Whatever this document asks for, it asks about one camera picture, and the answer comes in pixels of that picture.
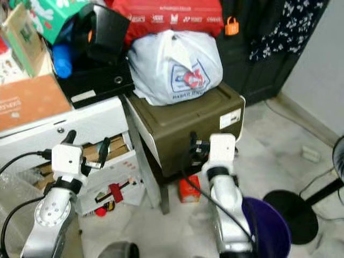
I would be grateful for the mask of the white cartoon printed sheet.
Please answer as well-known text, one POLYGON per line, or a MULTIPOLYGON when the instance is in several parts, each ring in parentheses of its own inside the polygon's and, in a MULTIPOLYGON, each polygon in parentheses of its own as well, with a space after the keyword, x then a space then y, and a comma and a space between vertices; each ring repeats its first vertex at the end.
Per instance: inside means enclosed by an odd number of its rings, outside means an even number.
POLYGON ((32 76, 15 60, 12 50, 7 50, 0 55, 0 86, 31 78, 32 76))

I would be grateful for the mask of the black standing fan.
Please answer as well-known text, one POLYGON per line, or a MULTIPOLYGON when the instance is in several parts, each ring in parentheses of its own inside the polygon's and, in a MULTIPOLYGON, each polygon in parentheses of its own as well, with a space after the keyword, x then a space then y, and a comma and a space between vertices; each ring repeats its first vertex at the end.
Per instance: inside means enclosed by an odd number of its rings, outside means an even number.
POLYGON ((344 188, 344 135, 334 144, 332 162, 338 178, 307 199, 286 190, 271 191, 263 197, 263 201, 270 204, 285 219, 292 244, 303 245, 316 238, 319 233, 319 217, 313 206, 344 188))

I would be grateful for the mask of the black printer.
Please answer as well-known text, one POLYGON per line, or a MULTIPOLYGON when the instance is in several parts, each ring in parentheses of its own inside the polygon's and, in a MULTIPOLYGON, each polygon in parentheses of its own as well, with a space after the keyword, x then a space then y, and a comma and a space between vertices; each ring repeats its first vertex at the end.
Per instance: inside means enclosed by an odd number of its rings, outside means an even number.
POLYGON ((61 32, 55 45, 71 47, 72 75, 57 83, 76 109, 133 90, 125 53, 130 20, 98 3, 88 3, 61 32))

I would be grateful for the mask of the green printed gift box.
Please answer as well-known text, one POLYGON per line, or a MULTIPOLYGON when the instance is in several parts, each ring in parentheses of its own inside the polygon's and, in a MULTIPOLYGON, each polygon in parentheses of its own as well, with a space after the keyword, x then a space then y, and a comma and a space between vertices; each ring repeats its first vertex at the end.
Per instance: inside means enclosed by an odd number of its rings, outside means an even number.
POLYGON ((103 0, 8 0, 9 7, 22 3, 29 24, 49 44, 59 39, 62 27, 88 3, 104 3, 103 0))

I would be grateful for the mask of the orange padlock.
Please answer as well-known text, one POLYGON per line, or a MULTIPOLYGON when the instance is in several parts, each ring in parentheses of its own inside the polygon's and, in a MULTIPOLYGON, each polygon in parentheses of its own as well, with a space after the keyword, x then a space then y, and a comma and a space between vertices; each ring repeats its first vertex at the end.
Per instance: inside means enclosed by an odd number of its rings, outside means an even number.
POLYGON ((239 33, 238 19, 234 16, 228 17, 224 29, 226 36, 236 36, 239 33))

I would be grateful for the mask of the purple plastic bin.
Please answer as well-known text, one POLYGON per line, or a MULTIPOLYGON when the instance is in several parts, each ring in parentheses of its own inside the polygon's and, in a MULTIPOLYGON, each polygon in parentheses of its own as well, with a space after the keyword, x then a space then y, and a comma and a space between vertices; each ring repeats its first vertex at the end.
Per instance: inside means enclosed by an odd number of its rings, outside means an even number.
POLYGON ((256 233, 257 258, 288 258, 291 249, 289 226, 268 202, 244 197, 242 210, 251 233, 256 233))

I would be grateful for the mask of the red white-printed bag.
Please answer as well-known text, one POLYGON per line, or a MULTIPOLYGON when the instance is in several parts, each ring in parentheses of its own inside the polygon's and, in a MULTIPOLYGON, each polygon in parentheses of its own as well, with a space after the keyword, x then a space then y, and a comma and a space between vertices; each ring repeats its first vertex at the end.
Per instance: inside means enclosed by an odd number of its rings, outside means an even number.
POLYGON ((125 45, 165 30, 217 37, 224 27, 220 0, 111 0, 109 7, 130 20, 125 45))

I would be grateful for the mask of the grey robot left leg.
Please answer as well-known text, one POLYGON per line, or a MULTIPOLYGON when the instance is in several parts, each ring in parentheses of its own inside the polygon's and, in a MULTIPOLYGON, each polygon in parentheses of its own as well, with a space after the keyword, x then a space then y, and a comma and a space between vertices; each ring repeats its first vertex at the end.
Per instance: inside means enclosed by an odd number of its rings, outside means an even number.
POLYGON ((97 258, 140 258, 140 251, 136 243, 117 241, 107 245, 97 258))

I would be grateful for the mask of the black white floral cloth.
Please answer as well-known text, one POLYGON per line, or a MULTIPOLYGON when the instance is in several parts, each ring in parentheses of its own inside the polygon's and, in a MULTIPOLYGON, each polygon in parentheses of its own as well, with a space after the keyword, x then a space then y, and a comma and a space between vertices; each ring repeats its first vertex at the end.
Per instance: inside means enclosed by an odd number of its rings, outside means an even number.
POLYGON ((330 0, 273 0, 278 13, 260 24, 248 59, 264 61, 279 53, 302 55, 330 0))

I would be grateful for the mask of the dark wooden cabinet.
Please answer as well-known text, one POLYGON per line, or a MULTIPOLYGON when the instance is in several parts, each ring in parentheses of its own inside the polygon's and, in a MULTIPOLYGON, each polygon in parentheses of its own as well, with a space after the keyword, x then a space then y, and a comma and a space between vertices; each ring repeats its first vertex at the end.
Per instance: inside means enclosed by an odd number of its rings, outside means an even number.
POLYGON ((236 18, 239 33, 216 38, 224 69, 223 81, 253 105, 278 95, 300 56, 272 54, 261 61, 251 61, 251 44, 275 29, 286 0, 219 0, 224 19, 236 18))

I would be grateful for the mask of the blue plastic bottle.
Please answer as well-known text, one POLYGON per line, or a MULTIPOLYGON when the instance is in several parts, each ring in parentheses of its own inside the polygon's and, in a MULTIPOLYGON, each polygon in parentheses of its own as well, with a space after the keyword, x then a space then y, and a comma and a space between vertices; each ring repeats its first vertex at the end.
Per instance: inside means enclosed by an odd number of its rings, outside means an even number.
POLYGON ((69 78, 72 75, 71 47, 58 44, 52 47, 54 71, 59 78, 69 78))

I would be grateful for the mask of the white drawer cabinet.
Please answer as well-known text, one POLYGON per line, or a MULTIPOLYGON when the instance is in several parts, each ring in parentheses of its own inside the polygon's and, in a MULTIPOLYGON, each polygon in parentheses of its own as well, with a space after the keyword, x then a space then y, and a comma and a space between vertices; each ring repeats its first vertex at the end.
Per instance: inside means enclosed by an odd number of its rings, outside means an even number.
POLYGON ((112 139, 106 163, 100 170, 92 170, 86 184, 77 196, 76 211, 85 216, 113 201, 108 186, 120 185, 123 201, 140 205, 146 192, 135 148, 131 142, 130 127, 117 97, 68 111, 51 118, 3 131, 0 139, 0 162, 6 164, 22 153, 42 151, 59 144, 70 130, 76 131, 74 144, 84 152, 97 153, 96 146, 105 137, 112 139))

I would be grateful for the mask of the white plug socket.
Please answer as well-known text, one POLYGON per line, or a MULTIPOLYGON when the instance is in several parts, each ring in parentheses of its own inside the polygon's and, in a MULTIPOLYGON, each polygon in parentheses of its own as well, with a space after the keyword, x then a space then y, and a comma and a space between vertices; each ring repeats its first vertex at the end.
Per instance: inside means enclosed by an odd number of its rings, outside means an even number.
POLYGON ((321 154, 318 152, 317 149, 311 148, 309 146, 302 146, 300 148, 300 155, 302 158, 306 159, 307 161, 310 161, 314 164, 317 164, 321 160, 321 154))

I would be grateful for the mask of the beige green book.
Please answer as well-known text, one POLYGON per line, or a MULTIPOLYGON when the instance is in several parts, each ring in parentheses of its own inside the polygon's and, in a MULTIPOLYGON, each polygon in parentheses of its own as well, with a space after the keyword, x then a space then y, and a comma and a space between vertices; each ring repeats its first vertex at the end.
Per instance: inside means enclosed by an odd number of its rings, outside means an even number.
POLYGON ((22 71, 32 78, 41 76, 45 59, 45 44, 34 27, 30 11, 24 3, 17 5, 1 23, 3 39, 22 71))

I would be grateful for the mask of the red clamp tool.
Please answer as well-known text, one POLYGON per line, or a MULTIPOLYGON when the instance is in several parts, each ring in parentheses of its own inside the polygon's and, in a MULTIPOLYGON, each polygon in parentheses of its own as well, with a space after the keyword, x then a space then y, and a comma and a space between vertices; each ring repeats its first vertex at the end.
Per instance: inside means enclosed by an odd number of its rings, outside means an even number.
POLYGON ((108 189, 110 189, 110 194, 113 197, 113 201, 115 203, 122 202, 124 197, 122 194, 122 190, 119 184, 113 183, 108 186, 108 189))

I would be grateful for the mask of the orange cardboard box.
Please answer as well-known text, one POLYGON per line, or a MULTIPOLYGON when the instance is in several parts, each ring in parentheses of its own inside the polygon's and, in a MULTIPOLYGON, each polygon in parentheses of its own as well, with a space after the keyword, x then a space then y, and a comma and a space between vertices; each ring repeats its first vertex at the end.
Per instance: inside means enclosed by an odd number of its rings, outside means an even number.
POLYGON ((0 131, 72 109, 52 74, 0 85, 0 131))

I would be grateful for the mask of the white logo plastic bag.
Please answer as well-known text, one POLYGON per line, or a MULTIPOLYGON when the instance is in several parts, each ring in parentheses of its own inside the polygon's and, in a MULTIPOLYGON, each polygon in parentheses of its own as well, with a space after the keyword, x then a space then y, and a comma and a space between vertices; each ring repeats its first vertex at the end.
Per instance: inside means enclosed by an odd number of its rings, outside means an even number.
POLYGON ((216 39, 203 32, 165 30, 141 37, 127 58, 133 93, 152 106, 198 98, 223 78, 216 39))

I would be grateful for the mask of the small red box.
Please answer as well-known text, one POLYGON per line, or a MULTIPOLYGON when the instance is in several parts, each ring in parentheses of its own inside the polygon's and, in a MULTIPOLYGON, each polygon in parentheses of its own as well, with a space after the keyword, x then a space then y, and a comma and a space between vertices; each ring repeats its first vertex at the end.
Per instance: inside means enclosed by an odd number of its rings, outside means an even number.
POLYGON ((179 181, 179 197, 182 203, 197 203, 200 201, 202 196, 199 191, 187 182, 187 179, 194 183, 196 187, 200 186, 199 177, 197 175, 190 175, 186 179, 181 179, 179 181))

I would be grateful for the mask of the olive brown box appliance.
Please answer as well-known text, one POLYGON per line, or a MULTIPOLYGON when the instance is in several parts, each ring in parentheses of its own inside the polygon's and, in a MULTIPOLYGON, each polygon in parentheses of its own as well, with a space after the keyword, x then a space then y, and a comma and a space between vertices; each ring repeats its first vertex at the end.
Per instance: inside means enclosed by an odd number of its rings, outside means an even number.
POLYGON ((246 99, 228 84, 220 83, 202 96, 174 105, 151 106, 133 93, 124 98, 138 130, 142 153, 148 168, 142 170, 151 179, 148 196, 162 214, 170 212, 167 186, 182 179, 181 171, 189 166, 191 132, 207 141, 214 133, 241 136, 246 99))

